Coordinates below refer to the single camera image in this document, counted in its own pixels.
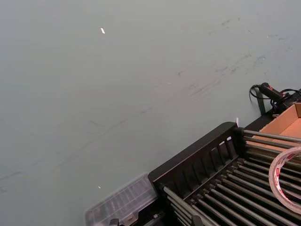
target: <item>metal rod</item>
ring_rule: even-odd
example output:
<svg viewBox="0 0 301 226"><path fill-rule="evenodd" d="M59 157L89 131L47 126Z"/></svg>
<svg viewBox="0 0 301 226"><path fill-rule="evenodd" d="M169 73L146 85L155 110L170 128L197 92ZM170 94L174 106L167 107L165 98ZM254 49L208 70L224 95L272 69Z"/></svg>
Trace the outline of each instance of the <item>metal rod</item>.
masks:
<svg viewBox="0 0 301 226"><path fill-rule="evenodd" d="M250 183L248 181L245 181L245 180L243 180L241 178L238 178L238 177L236 177L234 175L231 175L231 174L229 175L229 178L231 178L231 179L233 179L235 181L238 181L238 182L242 183L243 185L247 185L251 189L254 189L254 190L257 190L259 192L262 192L263 194L265 194L265 195L267 195L269 197L275 198L275 196L274 196L274 194L272 192L270 192L270 191L268 191L268 190L266 190L266 189L264 189L262 187L254 185L254 184L252 184L252 183Z"/></svg>
<svg viewBox="0 0 301 226"><path fill-rule="evenodd" d="M181 216L186 222L188 222L189 224L191 224L191 220L188 219L187 216L185 216L183 213L181 213L179 210L177 210L177 208L173 204L171 204L171 206L174 208L174 213L177 216Z"/></svg>
<svg viewBox="0 0 301 226"><path fill-rule="evenodd" d="M231 226L237 226L236 224L234 224L232 221L230 221L228 218L226 218L224 215L222 215L219 211L215 210L214 208L212 208L211 206L209 206L206 202L204 202L201 199L198 199L198 203L200 203L203 207L205 207L207 210L209 210L210 212L212 212L214 215L216 215L219 219L221 219L222 221L224 221L225 223L227 223L228 225Z"/></svg>
<svg viewBox="0 0 301 226"><path fill-rule="evenodd" d="M189 224L188 224L183 218L181 218L180 216L178 216L178 221L179 221L182 225L184 225L184 226L189 226Z"/></svg>
<svg viewBox="0 0 301 226"><path fill-rule="evenodd" d="M173 200L171 197L167 197L168 200L171 202L171 205L174 205L176 208L178 208L179 211L181 211L187 218L191 218L191 214L188 213L185 209L183 209L175 200Z"/></svg>
<svg viewBox="0 0 301 226"><path fill-rule="evenodd" d="M266 137L266 138L272 138L272 139L277 139L277 140L284 140L284 141L291 141L291 142L296 142L296 143L301 143L301 139L295 138L295 137L287 137L287 136L280 136L280 135L274 135L274 134L269 134L269 133L261 133L261 132L256 132L252 130L243 130L245 134L251 134L259 137Z"/></svg>
<svg viewBox="0 0 301 226"><path fill-rule="evenodd" d="M206 215L206 213L204 213L203 211L201 211L198 207L196 207L196 205L191 205L191 207L193 209L195 209L198 213L200 213L202 216L204 216L208 222L211 223L211 225L213 226L220 226L219 224L217 224L214 220L212 220L209 216Z"/></svg>
<svg viewBox="0 0 301 226"><path fill-rule="evenodd" d="M269 206L271 206L271 207L273 207L273 208L275 208L275 209L277 209L277 210L279 210L281 212L284 212L284 213L290 215L291 217L294 217L294 218L296 218L298 220L301 220L301 216L299 214L296 214L296 213L290 211L289 209L286 209L283 206L280 206L276 202L273 202L273 201L271 201L271 200L269 200L267 198L264 198L263 196L258 195L258 194L254 193L254 192L252 192L252 191L250 191L250 190L248 190L248 189L246 189L246 188L244 188L242 186L239 186L239 185L237 185L237 184L235 184L235 183L227 180L227 179L223 179L222 182L226 186L231 187L232 189L236 189L239 192L243 192L243 193L251 196L252 198L261 201L262 203L265 203L265 204L267 204L267 205L269 205Z"/></svg>
<svg viewBox="0 0 301 226"><path fill-rule="evenodd" d="M250 206L253 206L255 209L260 210L263 213L269 215L273 219L276 219L276 220L278 220L282 223L285 223L286 225L289 225L289 226L298 226L297 224L294 224L293 222L283 218L282 216L279 216L278 214L273 213L272 211L268 210L267 208L264 208L263 206L258 205L257 203L243 197L242 195L239 195L238 193L224 187L221 184L217 184L216 186L219 187L220 189L224 190L225 192L227 192L227 193L229 193L229 194L231 194L235 197L238 197L240 200L244 201L245 203L249 204Z"/></svg>
<svg viewBox="0 0 301 226"><path fill-rule="evenodd" d="M289 190L286 190L286 189L282 189L282 190L284 191L284 193L289 194L289 195L292 196L293 198L296 198L296 199L301 200L301 195L296 194L295 192L292 192L292 191L289 191Z"/></svg>
<svg viewBox="0 0 301 226"><path fill-rule="evenodd" d="M267 147L262 147L262 146L257 146L257 145L251 145L251 144L246 144L245 145L247 148L254 148L256 150L261 150L261 151L266 151L266 152L270 152L273 154L280 154L280 151L274 150L272 148L267 148Z"/></svg>
<svg viewBox="0 0 301 226"><path fill-rule="evenodd" d="M255 163L252 163L252 162L249 162L247 160L244 160L243 161L245 165L248 165L248 166L252 166L254 168L257 168L257 169L261 169L267 173L269 173L269 168L267 167L264 167L264 166L261 166L261 165L258 165L258 164L255 164ZM301 183L301 179L297 178L297 177L294 177L294 176L291 176L291 175L288 175L286 173L281 173L281 176L285 177L285 178L288 178L288 179L291 179L291 180L294 180L298 183Z"/></svg>
<svg viewBox="0 0 301 226"><path fill-rule="evenodd" d="M275 224L273 224L272 222L266 220L265 218L263 218L262 216L258 215L257 213L254 213L253 211L249 210L248 208L240 205L238 202L230 199L229 197L226 197L225 195L223 195L222 193L216 191L215 189L211 189L211 192L214 193L216 196L218 196L219 198L223 199L225 202L231 204L232 206L236 206L238 209L240 209L241 211L243 211L244 213L246 213L247 215L253 217L254 219L269 225L269 226L276 226Z"/></svg>
<svg viewBox="0 0 301 226"><path fill-rule="evenodd" d="M260 139L256 139L256 138L252 138L252 137L244 137L244 140L259 143L259 144L263 144L263 145L280 147L280 148L284 148L284 149L290 149L292 147L296 147L296 146L280 144L280 143L276 143L276 142L272 142L272 141L268 141L268 140L260 140Z"/></svg>
<svg viewBox="0 0 301 226"><path fill-rule="evenodd" d="M170 197L172 197L177 203L179 203L183 208L185 208L191 215L197 215L202 219L202 222L205 226L218 226L217 223L209 222L203 215L200 215L199 212L196 212L189 204L183 201L179 196L176 195L173 191L171 191L168 187L163 188L164 192L166 192Z"/></svg>
<svg viewBox="0 0 301 226"><path fill-rule="evenodd" d="M269 175L268 175L268 174L264 174L264 173L258 172L258 171L256 171L256 170L250 169L250 168L245 167L245 166L238 166L238 167L239 167L240 169L249 171L249 172L251 172L251 173L253 173L253 174L257 174L257 175L259 175L259 176L261 176L261 177L264 177L264 178L267 178L267 179L269 178ZM283 185L286 185L286 186L292 187L292 188L294 188L294 189L296 189L296 190L298 190L298 191L301 191L301 187L298 186L298 185L295 185L295 184L293 184L293 183L290 183L290 182L285 181L285 180L282 180L282 179L279 179L279 182L280 182L281 184L283 184Z"/></svg>
<svg viewBox="0 0 301 226"><path fill-rule="evenodd" d="M216 205L218 205L219 207L221 207L222 209L224 209L226 212L228 212L229 214L235 216L238 220L242 221L243 223L245 223L248 226L256 226L255 224L253 224L251 221L245 219L244 217L242 217L241 215L239 215L238 213L236 213L234 210L230 209L228 206L222 204L220 201L217 201L215 198L211 197L208 194L205 194L205 197L207 199L209 199L211 202L215 203Z"/></svg>
<svg viewBox="0 0 301 226"><path fill-rule="evenodd" d="M261 164L264 164L264 165L267 165L267 166L270 166L271 163L269 162L266 162L266 161L262 161L262 160L259 160L259 159L255 159L255 158L248 158L249 160L252 160L252 161L255 161L255 162L258 162L258 163L261 163ZM281 170L286 170L288 172L291 172L293 174L297 174L301 177L301 172L298 172L298 171L295 171L293 169L289 169L289 168L286 168L286 167L282 167Z"/></svg>
<svg viewBox="0 0 301 226"><path fill-rule="evenodd" d="M250 180L252 180L252 181L254 181L254 182L257 182L257 183L259 183L259 184L265 185L266 187L269 188L269 183L268 183L267 181L258 179L258 178L256 178L256 177L253 177L253 176L248 175L248 174L245 174L245 173L243 173L243 172L238 171L237 169L233 170L233 172L234 172L235 174L237 174L237 175L240 175L240 176L243 176L243 177L245 177L245 178L248 178L248 179L250 179Z"/></svg>
<svg viewBox="0 0 301 226"><path fill-rule="evenodd" d="M253 155L253 156L259 157L259 158L268 159L271 162L274 160L273 157L270 157L270 156L267 156L267 155L264 155L264 154L260 154L260 153L257 153L257 152L247 151L246 153L249 154L249 155ZM294 169L300 169L301 168L301 164L298 164L298 163L295 163L295 162L292 162L292 161L288 161L286 163L286 165L291 166Z"/></svg>

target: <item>black cable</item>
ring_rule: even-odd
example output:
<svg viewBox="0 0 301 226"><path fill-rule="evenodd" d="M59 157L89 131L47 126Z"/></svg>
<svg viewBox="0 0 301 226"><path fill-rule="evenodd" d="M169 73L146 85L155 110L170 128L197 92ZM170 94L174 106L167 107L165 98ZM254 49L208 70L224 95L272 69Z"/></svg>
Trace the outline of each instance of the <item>black cable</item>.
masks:
<svg viewBox="0 0 301 226"><path fill-rule="evenodd" d="M256 96L256 95L252 92L253 89L255 89L255 88L258 88L258 89L259 89L259 87L260 87L260 85L253 85L253 86L251 86L251 88L250 88L250 90L249 90L249 98L250 98L250 100L251 100L251 96L250 96L250 95L252 95L253 97L255 97L255 98L257 98L257 99L261 99L261 100L270 100L270 98L266 98L266 97L258 97L258 96Z"/></svg>
<svg viewBox="0 0 301 226"><path fill-rule="evenodd" d="M281 91L281 93L286 92L286 94L280 99L278 100L278 102L276 102L275 100L272 100L270 98L266 98L266 97L258 97L257 95L255 95L253 93L253 90L255 90L256 88L259 89L261 85L253 85L250 90L249 90L249 98L251 100L251 95L257 99L261 99L261 100L270 100L270 104L272 105L272 110L273 112L277 112L278 109L278 105L284 103L287 99L291 98L293 96L293 94L289 94L288 92L295 92L298 93L301 96L301 90L296 90L296 89L284 89Z"/></svg>

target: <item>black dish rack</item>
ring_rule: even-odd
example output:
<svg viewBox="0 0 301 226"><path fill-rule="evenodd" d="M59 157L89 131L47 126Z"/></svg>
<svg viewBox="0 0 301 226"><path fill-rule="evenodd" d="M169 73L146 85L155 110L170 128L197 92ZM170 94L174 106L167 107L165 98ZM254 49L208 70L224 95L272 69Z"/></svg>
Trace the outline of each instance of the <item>black dish rack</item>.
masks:
<svg viewBox="0 0 301 226"><path fill-rule="evenodd" d="M301 216L284 207L269 187L269 165L279 151L256 144L291 146L260 133L263 139L249 135L255 134L223 123L149 174L169 219L184 226L194 225L194 216L205 226L301 225ZM286 164L280 184L301 204L300 171L300 159Z"/></svg>

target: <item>roll of tape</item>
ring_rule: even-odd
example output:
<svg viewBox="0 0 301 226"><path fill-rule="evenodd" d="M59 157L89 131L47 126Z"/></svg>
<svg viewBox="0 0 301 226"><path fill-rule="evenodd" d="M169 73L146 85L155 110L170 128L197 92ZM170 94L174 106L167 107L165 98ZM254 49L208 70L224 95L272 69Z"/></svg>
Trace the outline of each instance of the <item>roll of tape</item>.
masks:
<svg viewBox="0 0 301 226"><path fill-rule="evenodd" d="M290 201L283 193L279 184L280 170L294 156L301 154L301 146L287 149L277 155L269 168L269 186L276 198L288 209L301 214L301 205Z"/></svg>

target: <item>cardboard box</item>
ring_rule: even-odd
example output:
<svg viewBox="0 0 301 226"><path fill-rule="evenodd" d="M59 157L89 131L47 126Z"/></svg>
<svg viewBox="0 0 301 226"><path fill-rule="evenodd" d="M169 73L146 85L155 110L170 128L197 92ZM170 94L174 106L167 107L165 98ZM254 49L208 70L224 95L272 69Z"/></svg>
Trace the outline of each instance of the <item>cardboard box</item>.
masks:
<svg viewBox="0 0 301 226"><path fill-rule="evenodd" d="M274 119L268 125L263 127L260 130L260 132L301 138L301 103L296 103L292 105L281 115L279 115L276 119ZM253 137L261 140L268 140L268 141L273 141L282 144L301 146L301 144L297 144L293 142L275 140L271 138L258 137L258 136L253 136ZM279 148L279 147L263 145L263 144L253 143L253 142L249 142L249 143L257 146L272 148L274 150L279 150L279 151L284 150L283 148Z"/></svg>

